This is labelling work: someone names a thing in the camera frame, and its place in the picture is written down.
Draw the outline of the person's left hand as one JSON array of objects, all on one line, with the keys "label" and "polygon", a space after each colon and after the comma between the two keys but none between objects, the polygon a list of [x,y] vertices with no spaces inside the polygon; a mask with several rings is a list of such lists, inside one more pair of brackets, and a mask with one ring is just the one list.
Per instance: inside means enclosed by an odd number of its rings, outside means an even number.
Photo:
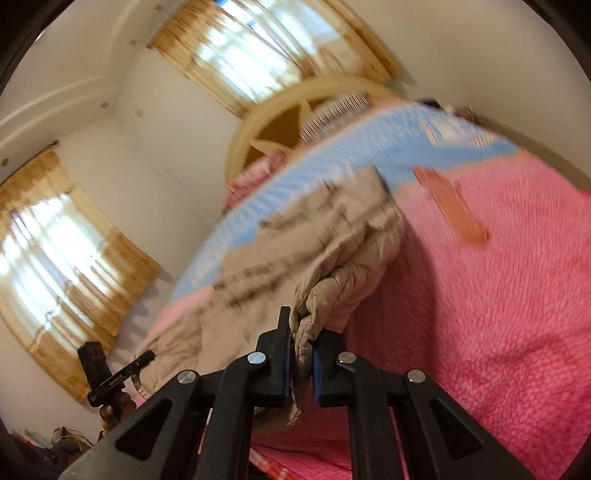
[{"label": "person's left hand", "polygon": [[125,391],[117,393],[114,401],[115,403],[113,405],[103,405],[99,409],[102,435],[108,434],[122,420],[130,417],[137,409],[136,403]]}]

